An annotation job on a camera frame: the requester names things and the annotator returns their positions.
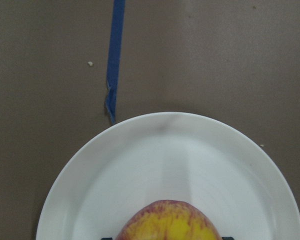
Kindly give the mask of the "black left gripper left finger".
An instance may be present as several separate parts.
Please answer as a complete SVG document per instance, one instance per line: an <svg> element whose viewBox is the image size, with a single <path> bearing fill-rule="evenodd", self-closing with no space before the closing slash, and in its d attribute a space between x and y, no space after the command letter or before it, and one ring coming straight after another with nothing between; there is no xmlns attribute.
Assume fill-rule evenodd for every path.
<svg viewBox="0 0 300 240"><path fill-rule="evenodd" d="M101 240L117 240L116 237L102 237Z"/></svg>

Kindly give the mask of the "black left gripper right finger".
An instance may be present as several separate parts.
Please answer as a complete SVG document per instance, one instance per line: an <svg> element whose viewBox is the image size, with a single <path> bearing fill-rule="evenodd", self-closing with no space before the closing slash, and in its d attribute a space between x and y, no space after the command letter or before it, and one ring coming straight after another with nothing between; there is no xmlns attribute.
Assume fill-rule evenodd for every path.
<svg viewBox="0 0 300 240"><path fill-rule="evenodd" d="M221 238L222 238L222 240L234 240L234 238L231 236L223 236Z"/></svg>

